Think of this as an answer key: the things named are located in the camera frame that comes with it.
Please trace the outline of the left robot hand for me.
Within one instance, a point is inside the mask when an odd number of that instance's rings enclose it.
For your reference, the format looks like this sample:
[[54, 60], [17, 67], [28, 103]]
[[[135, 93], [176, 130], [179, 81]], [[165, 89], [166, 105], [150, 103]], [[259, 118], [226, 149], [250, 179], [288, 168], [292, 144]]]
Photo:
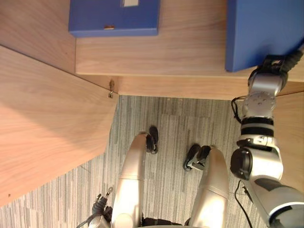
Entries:
[[109, 195], [113, 192], [113, 187], [110, 187], [104, 196], [98, 194], [92, 206], [93, 216], [102, 216], [107, 222], [111, 221], [113, 208], [107, 206]]

